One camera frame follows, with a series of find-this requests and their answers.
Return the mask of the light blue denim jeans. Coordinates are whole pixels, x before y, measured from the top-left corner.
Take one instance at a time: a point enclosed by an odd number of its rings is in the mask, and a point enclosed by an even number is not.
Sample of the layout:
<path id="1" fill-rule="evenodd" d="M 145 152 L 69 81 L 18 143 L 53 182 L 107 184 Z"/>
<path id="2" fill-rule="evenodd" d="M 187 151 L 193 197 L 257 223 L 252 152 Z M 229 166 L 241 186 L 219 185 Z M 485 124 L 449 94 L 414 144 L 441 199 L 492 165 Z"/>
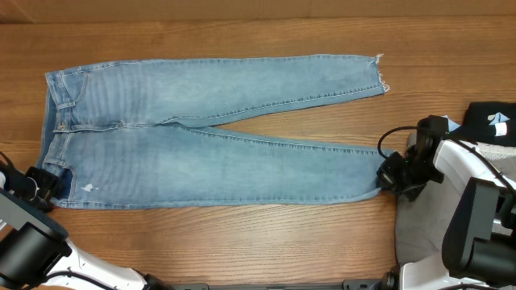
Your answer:
<path id="1" fill-rule="evenodd" d="M 74 209 L 329 205 L 378 194 L 372 147 L 225 130 L 375 97 L 378 56 L 125 60 L 49 72 L 40 168 Z"/>

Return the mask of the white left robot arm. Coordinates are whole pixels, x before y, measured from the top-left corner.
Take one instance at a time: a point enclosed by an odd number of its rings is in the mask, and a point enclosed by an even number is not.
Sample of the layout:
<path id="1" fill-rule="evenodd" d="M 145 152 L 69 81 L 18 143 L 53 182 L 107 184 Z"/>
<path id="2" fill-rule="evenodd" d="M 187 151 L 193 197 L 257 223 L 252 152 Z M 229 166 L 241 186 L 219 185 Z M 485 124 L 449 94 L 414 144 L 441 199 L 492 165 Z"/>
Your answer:
<path id="1" fill-rule="evenodd" d="M 41 285 L 70 289 L 170 289 L 150 274 L 117 267 L 74 245 L 68 231 L 47 215 L 60 178 L 41 168 L 25 173 L 1 154 L 1 285 L 34 289 Z"/>

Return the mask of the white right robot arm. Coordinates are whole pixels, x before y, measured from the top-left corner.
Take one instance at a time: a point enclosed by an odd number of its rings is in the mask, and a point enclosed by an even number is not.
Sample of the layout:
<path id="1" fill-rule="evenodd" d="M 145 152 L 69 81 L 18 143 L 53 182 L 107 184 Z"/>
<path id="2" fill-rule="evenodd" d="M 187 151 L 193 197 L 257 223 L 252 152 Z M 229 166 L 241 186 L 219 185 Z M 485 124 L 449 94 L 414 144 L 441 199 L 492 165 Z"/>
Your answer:
<path id="1" fill-rule="evenodd" d="M 445 117 L 414 126 L 405 154 L 384 155 L 378 185 L 402 202 L 400 266 L 372 289 L 515 286 L 515 183 Z"/>

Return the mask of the grey folded garment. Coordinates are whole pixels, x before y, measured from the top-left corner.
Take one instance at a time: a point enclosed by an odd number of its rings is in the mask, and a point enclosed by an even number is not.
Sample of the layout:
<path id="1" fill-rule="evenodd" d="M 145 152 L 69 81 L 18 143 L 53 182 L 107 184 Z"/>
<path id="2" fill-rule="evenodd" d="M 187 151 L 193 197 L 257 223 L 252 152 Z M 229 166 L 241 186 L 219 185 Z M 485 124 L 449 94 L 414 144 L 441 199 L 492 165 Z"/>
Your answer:
<path id="1" fill-rule="evenodd" d="M 401 264 L 418 262 L 441 250 L 470 178 L 505 186 L 473 153 L 450 140 L 441 142 L 431 164 L 443 173 L 443 182 L 429 181 L 414 201 L 397 199 L 395 244 Z"/>

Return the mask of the black folded garment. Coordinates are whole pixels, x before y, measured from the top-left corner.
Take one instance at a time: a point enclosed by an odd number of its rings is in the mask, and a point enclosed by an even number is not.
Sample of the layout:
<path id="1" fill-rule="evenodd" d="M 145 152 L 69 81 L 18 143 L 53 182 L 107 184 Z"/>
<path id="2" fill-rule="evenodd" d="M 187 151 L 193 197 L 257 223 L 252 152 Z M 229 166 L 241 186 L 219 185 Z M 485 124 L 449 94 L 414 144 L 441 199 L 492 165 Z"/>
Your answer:
<path id="1" fill-rule="evenodd" d="M 462 124 L 451 130 L 451 135 L 468 141 L 515 147 L 515 103 L 472 102 Z"/>

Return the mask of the brown cardboard back panel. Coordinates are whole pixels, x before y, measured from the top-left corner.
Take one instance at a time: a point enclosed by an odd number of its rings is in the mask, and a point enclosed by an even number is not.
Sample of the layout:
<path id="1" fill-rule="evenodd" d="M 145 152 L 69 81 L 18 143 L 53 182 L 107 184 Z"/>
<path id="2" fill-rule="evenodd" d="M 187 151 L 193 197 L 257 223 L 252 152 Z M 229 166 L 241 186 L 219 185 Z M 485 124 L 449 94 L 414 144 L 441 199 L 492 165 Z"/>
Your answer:
<path id="1" fill-rule="evenodd" d="M 515 0 L 1 0 L 3 23 L 514 14 Z"/>

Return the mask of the black rail at table edge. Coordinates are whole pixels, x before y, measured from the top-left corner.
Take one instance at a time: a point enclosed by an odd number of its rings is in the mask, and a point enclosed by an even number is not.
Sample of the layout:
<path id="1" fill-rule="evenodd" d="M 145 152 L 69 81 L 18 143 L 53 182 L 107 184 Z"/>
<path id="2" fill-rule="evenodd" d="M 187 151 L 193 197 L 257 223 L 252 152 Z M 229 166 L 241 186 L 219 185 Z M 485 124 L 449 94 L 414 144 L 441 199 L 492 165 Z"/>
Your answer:
<path id="1" fill-rule="evenodd" d="M 377 290 L 381 288 L 381 280 L 344 280 L 339 283 L 315 284 L 171 284 L 173 290 Z"/>

